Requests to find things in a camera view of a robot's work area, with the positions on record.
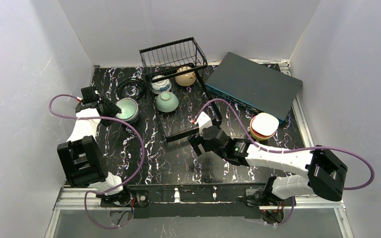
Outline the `orange bowl white inside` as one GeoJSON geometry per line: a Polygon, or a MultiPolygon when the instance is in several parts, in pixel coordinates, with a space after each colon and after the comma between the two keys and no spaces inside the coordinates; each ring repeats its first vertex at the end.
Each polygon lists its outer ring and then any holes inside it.
{"type": "Polygon", "coordinates": [[[276,133],[278,126],[279,120],[276,117],[268,113],[260,113],[251,119],[249,132],[269,136],[276,133]]]}

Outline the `black wire dish rack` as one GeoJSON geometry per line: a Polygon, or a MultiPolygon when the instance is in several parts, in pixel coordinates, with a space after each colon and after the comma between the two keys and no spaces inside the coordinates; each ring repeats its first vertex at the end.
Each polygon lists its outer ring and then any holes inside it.
{"type": "Polygon", "coordinates": [[[218,106],[211,102],[212,96],[204,84],[203,75],[208,63],[206,57],[193,37],[141,49],[144,79],[154,99],[157,122],[167,143],[183,139],[198,131],[193,120],[200,109],[213,119],[222,117],[218,106]],[[188,87],[180,86],[175,77],[194,71],[196,82],[188,87]],[[170,92],[179,100],[178,107],[163,113],[156,108],[158,95],[151,91],[151,83],[169,79],[172,83],[170,92]]]}

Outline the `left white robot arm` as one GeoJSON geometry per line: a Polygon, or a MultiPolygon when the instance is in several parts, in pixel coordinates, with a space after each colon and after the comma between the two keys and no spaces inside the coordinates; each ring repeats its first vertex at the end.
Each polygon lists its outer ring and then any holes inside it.
{"type": "Polygon", "coordinates": [[[124,192],[122,178],[109,172],[96,135],[98,126],[110,126],[121,110],[100,96],[94,86],[82,88],[81,93],[73,131],[65,143],[57,146],[67,183],[71,187],[94,188],[108,197],[120,195],[124,192]]]}

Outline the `dark blue glazed bowl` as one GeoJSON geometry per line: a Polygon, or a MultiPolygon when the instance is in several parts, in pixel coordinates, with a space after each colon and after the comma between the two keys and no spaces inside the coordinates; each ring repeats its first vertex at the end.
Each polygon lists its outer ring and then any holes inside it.
{"type": "Polygon", "coordinates": [[[118,114],[118,118],[122,121],[125,121],[129,124],[134,124],[139,120],[140,110],[127,110],[122,109],[122,112],[118,114]]]}

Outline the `yellow plastic bowl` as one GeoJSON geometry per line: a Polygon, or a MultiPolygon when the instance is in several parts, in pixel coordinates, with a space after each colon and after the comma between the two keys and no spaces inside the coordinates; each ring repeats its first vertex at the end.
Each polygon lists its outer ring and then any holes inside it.
{"type": "Polygon", "coordinates": [[[269,135],[269,136],[261,136],[261,135],[258,135],[258,134],[251,133],[251,136],[252,136],[252,138],[254,138],[257,141],[265,141],[265,140],[268,140],[268,139],[272,138],[274,136],[274,134],[269,135]]]}

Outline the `green lined ceramic bowl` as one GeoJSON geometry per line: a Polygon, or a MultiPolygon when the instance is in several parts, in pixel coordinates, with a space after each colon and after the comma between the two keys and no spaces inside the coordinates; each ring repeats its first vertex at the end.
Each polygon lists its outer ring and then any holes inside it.
{"type": "Polygon", "coordinates": [[[116,118],[126,122],[132,122],[138,118],[139,107],[136,100],[123,98],[116,103],[116,106],[120,109],[116,114],[116,118]]]}

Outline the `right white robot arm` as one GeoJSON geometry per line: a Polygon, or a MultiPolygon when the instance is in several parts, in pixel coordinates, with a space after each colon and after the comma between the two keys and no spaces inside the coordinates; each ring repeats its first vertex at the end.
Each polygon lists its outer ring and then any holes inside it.
{"type": "Polygon", "coordinates": [[[268,167],[291,173],[288,177],[268,179],[262,198],[285,200],[299,195],[317,195],[323,199],[341,201],[347,166],[324,147],[288,150],[252,143],[248,139],[231,138],[209,117],[197,119],[198,132],[188,137],[194,152],[213,152],[235,166],[268,167]]]}

